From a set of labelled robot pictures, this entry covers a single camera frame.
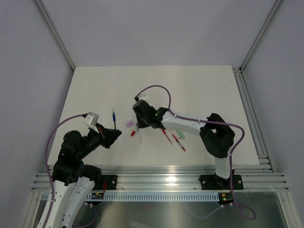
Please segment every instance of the small pink object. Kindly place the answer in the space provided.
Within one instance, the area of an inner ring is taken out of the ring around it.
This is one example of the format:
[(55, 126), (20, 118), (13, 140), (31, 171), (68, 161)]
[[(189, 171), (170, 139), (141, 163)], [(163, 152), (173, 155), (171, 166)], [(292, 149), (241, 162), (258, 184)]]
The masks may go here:
[(131, 127), (133, 124), (134, 124), (134, 122), (131, 120), (131, 121), (127, 122), (127, 123), (125, 124), (125, 126), (126, 126), (126, 127)]

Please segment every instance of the white wall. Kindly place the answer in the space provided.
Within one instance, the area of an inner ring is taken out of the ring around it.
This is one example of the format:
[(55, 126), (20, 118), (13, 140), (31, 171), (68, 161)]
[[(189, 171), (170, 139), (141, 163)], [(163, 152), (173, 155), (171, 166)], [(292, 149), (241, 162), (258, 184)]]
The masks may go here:
[(20, 228), (72, 71), (31, 0), (0, 7), (0, 226)]
[(275, 0), (42, 0), (76, 66), (239, 66)]
[(285, 1), (245, 69), (277, 171), (304, 225), (304, 2)]

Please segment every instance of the pen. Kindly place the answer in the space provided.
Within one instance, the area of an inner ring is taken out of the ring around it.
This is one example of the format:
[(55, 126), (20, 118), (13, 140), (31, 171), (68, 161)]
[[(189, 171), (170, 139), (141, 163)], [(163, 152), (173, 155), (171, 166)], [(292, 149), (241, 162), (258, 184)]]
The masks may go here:
[(165, 134), (165, 136), (167, 137), (167, 139), (169, 140), (170, 144), (173, 145), (173, 142), (171, 141), (171, 139), (167, 136), (167, 133), (164, 129), (162, 129), (162, 132)]
[(176, 136), (174, 134), (172, 134), (173, 138), (175, 139), (175, 141), (177, 142), (177, 144), (182, 148), (183, 151), (186, 151), (185, 147), (183, 147), (183, 145), (180, 143), (180, 141), (176, 138)]
[(115, 111), (114, 109), (112, 110), (112, 117), (113, 117), (113, 122), (114, 122), (114, 128), (116, 130), (116, 116), (115, 116)]

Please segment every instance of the white table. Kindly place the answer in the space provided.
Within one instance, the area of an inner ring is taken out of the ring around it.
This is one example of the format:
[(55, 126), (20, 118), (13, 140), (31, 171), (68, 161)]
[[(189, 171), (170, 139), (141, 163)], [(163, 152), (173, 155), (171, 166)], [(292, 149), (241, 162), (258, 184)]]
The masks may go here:
[[(189, 115), (219, 114), (226, 122), (241, 125), (246, 136), (236, 148), (233, 163), (259, 164), (244, 108), (231, 66), (109, 66), (77, 67), (67, 95), (61, 121), (89, 111), (99, 114), (98, 122), (114, 128), (112, 109), (115, 109), (117, 128), (123, 132), (110, 149), (102, 146), (84, 158), (85, 164), (110, 166), (167, 166), (212, 165), (201, 138), (185, 133), (181, 141), (186, 152), (176, 142), (170, 145), (160, 129), (140, 129), (130, 137), (134, 127), (125, 124), (133, 120), (134, 97), (147, 86), (159, 84), (167, 87), (172, 96), (172, 110)], [(155, 109), (168, 106), (168, 96), (161, 88), (144, 92)], [(82, 118), (61, 126), (55, 136), (48, 159), (55, 164), (65, 133), (78, 130), (88, 133)], [(239, 129), (235, 142), (241, 136)]]

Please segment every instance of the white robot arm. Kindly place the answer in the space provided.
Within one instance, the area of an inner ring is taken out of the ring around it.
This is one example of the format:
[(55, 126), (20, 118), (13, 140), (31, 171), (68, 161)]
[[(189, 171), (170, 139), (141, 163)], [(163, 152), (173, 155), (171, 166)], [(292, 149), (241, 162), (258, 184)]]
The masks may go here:
[(212, 113), (209, 117), (188, 116), (175, 112), (172, 114), (168, 108), (161, 107), (156, 110), (145, 100), (139, 100), (139, 98), (133, 106), (133, 110), (139, 128), (151, 126), (161, 129), (177, 129), (200, 137), (207, 151), (214, 156), (216, 175), (224, 180), (230, 177), (228, 151), (233, 145), (235, 133), (229, 126), (202, 122), (224, 122), (218, 114)]
[[(64, 182), (56, 180), (54, 182), (55, 199), (45, 227), (71, 228), (87, 194), (94, 186), (94, 181), (87, 177), (80, 177), (77, 183), (70, 183), (67, 186), (65, 186)], [(43, 227), (50, 203), (51, 195), (48, 198), (37, 228)]]

